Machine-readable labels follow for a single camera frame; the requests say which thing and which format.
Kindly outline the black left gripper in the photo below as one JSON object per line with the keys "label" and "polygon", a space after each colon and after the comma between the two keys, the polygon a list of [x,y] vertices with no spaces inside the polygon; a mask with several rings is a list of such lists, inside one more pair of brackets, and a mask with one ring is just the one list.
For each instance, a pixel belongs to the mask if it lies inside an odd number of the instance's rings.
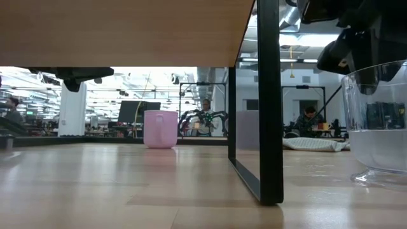
{"label": "black left gripper", "polygon": [[[84,67],[81,69],[82,77],[86,78],[103,78],[114,74],[114,69],[111,67]],[[79,92],[83,79],[75,75],[74,69],[70,67],[57,67],[57,78],[63,80],[65,87],[70,92]]]}

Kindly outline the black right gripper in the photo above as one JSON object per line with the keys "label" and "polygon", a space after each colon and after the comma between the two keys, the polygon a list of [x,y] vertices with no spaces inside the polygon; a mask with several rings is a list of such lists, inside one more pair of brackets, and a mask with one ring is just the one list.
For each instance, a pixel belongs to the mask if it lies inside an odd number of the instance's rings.
{"label": "black right gripper", "polygon": [[319,55],[317,68],[343,75],[358,71],[360,93],[371,95],[379,82],[390,82],[402,66],[388,62],[405,59],[406,20],[381,16],[365,30],[342,30]]}

